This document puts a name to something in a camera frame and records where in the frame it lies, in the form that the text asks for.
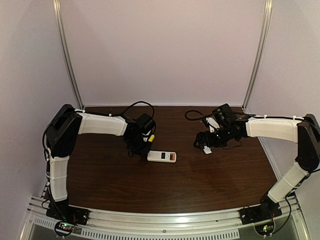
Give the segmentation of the white battery cover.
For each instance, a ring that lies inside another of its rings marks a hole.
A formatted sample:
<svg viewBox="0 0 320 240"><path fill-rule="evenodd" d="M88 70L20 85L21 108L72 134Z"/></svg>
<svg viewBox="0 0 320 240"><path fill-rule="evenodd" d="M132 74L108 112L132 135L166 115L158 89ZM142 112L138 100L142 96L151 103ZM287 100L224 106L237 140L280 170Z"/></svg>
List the white battery cover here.
<svg viewBox="0 0 320 240"><path fill-rule="evenodd" d="M209 155L209 154L212 153L212 150L211 150L210 147L204 146L203 152L204 152L206 155Z"/></svg>

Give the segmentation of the yellow handled screwdriver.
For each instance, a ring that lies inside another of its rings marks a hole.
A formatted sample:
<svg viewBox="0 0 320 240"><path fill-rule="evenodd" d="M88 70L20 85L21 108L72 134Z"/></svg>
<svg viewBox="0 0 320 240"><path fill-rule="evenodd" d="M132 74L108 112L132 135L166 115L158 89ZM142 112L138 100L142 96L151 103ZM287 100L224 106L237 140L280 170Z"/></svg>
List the yellow handled screwdriver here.
<svg viewBox="0 0 320 240"><path fill-rule="evenodd" d="M149 138L148 138L148 142L150 142L150 143L152 143L153 141L154 141L154 139L155 139L155 135L154 134L152 134Z"/></svg>

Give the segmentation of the white remote control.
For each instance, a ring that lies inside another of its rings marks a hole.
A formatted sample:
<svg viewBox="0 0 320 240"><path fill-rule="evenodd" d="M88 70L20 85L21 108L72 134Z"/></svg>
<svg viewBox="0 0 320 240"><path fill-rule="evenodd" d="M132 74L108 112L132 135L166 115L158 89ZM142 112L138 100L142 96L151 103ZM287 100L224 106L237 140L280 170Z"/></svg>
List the white remote control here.
<svg viewBox="0 0 320 240"><path fill-rule="evenodd" d="M149 162L158 162L158 163L175 163L170 161L170 153L175 153L171 151L156 151L156 150L151 150L148 155L147 155L147 160Z"/></svg>

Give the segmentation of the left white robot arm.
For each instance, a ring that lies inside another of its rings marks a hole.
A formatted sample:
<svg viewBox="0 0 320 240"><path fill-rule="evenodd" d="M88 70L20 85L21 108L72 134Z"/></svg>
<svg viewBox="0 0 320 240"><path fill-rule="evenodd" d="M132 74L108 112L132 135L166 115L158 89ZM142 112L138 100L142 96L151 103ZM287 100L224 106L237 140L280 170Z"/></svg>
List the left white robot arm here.
<svg viewBox="0 0 320 240"><path fill-rule="evenodd" d="M154 139L153 117L143 113L130 118L123 113L106 115L88 113L64 104L50 121L42 135L42 146L47 161L50 195L55 202L67 200L67 168L79 135L102 134L122 137L130 154L146 157Z"/></svg>

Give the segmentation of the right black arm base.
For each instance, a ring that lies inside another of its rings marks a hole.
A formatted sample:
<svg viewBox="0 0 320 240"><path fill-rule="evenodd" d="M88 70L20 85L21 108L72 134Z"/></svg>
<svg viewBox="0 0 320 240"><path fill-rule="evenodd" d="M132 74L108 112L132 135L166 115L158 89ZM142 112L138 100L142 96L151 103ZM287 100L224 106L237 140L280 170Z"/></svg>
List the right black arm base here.
<svg viewBox="0 0 320 240"><path fill-rule="evenodd" d="M238 212L243 225L270 220L272 217L282 215L280 204L271 200L267 194L260 199L259 205L245 206Z"/></svg>

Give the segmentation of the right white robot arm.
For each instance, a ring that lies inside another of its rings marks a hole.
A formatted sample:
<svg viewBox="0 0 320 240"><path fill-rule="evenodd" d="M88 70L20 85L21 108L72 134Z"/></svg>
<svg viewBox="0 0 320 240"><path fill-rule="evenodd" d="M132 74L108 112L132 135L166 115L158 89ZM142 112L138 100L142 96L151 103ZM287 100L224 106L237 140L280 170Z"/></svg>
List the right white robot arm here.
<svg viewBox="0 0 320 240"><path fill-rule="evenodd" d="M297 144L297 156L289 170L261 198L262 205L277 204L298 187L320 165L320 126L313 114L302 117L254 115L235 112L225 103L210 114L198 117L209 129L196 134L193 146L210 154L228 141L242 138L271 138Z"/></svg>

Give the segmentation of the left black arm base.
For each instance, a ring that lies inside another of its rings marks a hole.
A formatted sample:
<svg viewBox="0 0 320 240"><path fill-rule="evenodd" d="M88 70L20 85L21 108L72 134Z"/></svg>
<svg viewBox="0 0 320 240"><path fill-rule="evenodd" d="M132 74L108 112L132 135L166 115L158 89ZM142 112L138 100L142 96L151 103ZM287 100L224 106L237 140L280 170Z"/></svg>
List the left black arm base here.
<svg viewBox="0 0 320 240"><path fill-rule="evenodd" d="M68 200L50 202L46 210L47 217L61 220L69 224L87 225L89 210L70 206Z"/></svg>

